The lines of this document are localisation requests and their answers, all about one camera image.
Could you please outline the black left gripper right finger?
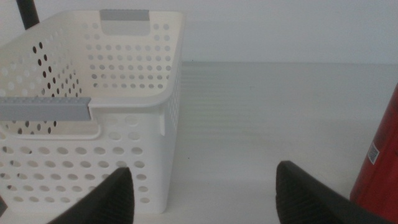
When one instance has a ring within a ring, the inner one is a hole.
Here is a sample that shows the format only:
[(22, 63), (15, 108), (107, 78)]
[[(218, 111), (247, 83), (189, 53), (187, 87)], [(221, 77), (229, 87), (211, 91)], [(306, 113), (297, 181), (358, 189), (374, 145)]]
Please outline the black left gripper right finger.
[(278, 164), (275, 189), (281, 223), (389, 223), (350, 202), (291, 161)]

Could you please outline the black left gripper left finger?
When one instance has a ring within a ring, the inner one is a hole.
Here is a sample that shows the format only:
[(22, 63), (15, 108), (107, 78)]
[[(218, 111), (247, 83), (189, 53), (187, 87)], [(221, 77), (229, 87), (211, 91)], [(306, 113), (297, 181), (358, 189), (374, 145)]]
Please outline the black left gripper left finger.
[(131, 171), (120, 167), (51, 224), (132, 224), (134, 189)]

